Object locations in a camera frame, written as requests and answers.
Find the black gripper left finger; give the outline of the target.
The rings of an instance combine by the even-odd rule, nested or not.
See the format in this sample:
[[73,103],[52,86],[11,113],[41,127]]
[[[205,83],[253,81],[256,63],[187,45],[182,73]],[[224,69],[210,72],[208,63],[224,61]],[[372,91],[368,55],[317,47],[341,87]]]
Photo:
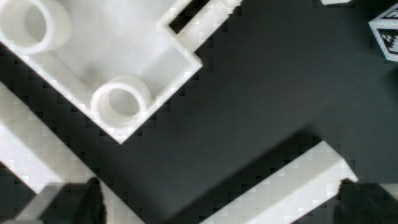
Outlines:
[[107,206],[100,180],[70,183],[39,215],[45,224],[107,224]]

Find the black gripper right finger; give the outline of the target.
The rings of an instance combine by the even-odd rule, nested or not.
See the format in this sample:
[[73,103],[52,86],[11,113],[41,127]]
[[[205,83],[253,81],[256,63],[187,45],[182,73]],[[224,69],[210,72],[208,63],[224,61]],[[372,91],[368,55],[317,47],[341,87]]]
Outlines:
[[398,224],[398,183],[341,182],[334,224]]

